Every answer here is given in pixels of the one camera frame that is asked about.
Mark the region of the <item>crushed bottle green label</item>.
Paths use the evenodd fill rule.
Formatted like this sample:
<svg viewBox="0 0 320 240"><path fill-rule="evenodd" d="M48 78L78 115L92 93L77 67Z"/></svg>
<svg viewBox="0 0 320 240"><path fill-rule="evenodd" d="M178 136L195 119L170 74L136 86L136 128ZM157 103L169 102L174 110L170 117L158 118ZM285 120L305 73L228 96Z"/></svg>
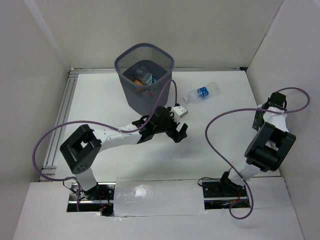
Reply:
<svg viewBox="0 0 320 240"><path fill-rule="evenodd" d="M157 78L145 66L138 66L133 73L134 77L143 85L151 85L157 82Z"/></svg>

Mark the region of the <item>orange juice bottle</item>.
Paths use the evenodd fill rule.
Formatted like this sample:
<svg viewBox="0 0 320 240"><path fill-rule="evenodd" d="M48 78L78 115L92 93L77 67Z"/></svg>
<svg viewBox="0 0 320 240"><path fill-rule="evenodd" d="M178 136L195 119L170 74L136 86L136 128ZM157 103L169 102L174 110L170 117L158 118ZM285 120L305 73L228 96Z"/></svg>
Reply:
<svg viewBox="0 0 320 240"><path fill-rule="evenodd" d="M144 84L143 84L141 81L139 81L139 80L135 80L134 83L137 84L137 85L140 85L140 86L143 86L143 85L144 85Z"/></svg>

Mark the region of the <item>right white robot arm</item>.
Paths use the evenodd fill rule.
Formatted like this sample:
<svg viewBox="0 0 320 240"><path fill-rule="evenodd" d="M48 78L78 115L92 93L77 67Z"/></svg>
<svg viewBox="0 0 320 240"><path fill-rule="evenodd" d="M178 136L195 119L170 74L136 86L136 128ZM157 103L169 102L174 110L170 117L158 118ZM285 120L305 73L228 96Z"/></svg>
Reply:
<svg viewBox="0 0 320 240"><path fill-rule="evenodd" d="M246 161L236 169L223 173L218 190L223 196L240 192L244 181L257 174L276 171L296 141L296 136L289 133L286 126L286 96L279 92L272 93L267 101L258 107L267 112L256 111L252 128L257 134L247 147Z"/></svg>

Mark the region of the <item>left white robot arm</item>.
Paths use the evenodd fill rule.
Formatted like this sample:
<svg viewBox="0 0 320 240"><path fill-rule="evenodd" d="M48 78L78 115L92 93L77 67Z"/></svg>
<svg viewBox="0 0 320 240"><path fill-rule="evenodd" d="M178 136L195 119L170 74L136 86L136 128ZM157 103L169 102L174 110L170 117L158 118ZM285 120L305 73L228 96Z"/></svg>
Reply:
<svg viewBox="0 0 320 240"><path fill-rule="evenodd" d="M183 105L176 104L174 107L159 106L152 116L145 115L117 130L94 130L88 124L79 126L59 149L79 182L81 194L88 200L94 200L102 191L91 168L98 153L119 146L141 144L162 133L179 143L187 137L187 124L177 129L187 114L188 110Z"/></svg>

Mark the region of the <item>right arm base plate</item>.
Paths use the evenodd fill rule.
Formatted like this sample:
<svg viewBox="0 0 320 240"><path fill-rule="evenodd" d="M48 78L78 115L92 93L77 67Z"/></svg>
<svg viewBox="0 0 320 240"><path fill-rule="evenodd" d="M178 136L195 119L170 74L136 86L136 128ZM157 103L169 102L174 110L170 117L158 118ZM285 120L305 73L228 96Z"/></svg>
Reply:
<svg viewBox="0 0 320 240"><path fill-rule="evenodd" d="M248 194L245 188L236 191L232 188L223 188L218 179L203 177L197 184L202 188L205 210L228 209L232 203L233 208L250 208Z"/></svg>

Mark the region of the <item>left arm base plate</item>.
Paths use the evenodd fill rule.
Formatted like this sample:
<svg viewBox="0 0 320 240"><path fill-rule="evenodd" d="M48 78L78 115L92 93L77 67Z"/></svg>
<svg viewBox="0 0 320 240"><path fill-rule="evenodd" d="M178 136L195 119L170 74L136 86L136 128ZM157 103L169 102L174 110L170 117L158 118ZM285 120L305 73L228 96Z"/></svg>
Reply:
<svg viewBox="0 0 320 240"><path fill-rule="evenodd" d="M76 182L67 186L69 197L66 211L68 213L98 213L102 217L112 217L114 215L115 182L98 182L95 187L84 191Z"/></svg>

